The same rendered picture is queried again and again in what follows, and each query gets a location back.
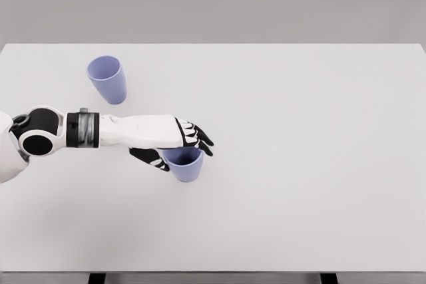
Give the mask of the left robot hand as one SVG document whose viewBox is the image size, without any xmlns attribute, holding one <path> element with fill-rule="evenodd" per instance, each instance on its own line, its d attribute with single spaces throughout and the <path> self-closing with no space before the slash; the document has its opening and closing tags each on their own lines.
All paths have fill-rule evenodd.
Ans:
<svg viewBox="0 0 426 284">
<path fill-rule="evenodd" d="M 159 149 L 194 147 L 213 156 L 213 141 L 192 122 L 168 114 L 137 116 L 134 120 L 136 132 L 130 135 L 129 154 L 148 165 L 170 170 Z"/>
</svg>

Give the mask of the lavender plastic cup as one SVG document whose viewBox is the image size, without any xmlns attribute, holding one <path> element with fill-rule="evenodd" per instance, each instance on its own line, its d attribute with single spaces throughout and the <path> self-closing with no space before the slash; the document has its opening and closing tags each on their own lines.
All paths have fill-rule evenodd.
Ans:
<svg viewBox="0 0 426 284">
<path fill-rule="evenodd" d="M 112 56 L 101 56 L 87 67 L 87 76 L 99 94 L 109 104 L 120 104 L 127 96 L 126 79 L 120 61 Z"/>
<path fill-rule="evenodd" d="M 194 181 L 203 165 L 203 151 L 195 147 L 163 149 L 162 155 L 174 176 L 181 182 Z"/>
</svg>

